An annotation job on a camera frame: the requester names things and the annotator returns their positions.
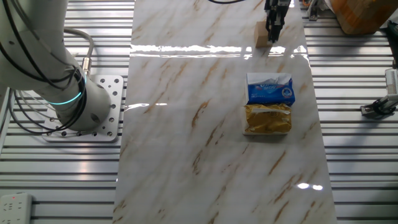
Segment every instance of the metal bracket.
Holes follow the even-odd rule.
[[[310,21],[318,20],[318,2],[319,0],[312,0],[310,6],[308,7],[307,14]]]
[[[92,131],[72,131],[66,129],[52,134],[43,134],[42,137],[48,142],[86,142],[107,143],[117,140],[119,129],[119,117],[123,92],[123,77],[119,75],[91,75],[91,81],[104,87],[111,98],[111,109],[108,117]],[[48,110],[47,115],[56,118],[55,111]],[[62,124],[57,120],[46,118],[45,126],[57,128]]]

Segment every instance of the marble table mat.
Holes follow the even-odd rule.
[[[114,223],[336,223],[298,1],[254,48],[264,0],[137,0]],[[286,136],[243,136],[247,72],[291,73]]]

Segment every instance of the electrical outlet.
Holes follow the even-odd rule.
[[[27,193],[0,198],[0,224],[29,224],[32,196]]]

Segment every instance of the gold package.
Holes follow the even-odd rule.
[[[292,110],[286,104],[246,105],[244,134],[287,134],[292,129]]]

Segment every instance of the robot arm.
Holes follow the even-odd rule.
[[[285,17],[289,10],[290,0],[266,0],[265,10],[267,12],[266,29],[268,31],[268,41],[276,43],[279,39],[280,31],[285,25]]]
[[[0,82],[34,90],[69,129],[89,131],[102,123],[110,97],[86,77],[63,43],[68,0],[0,1]],[[90,61],[84,64],[88,70]]]

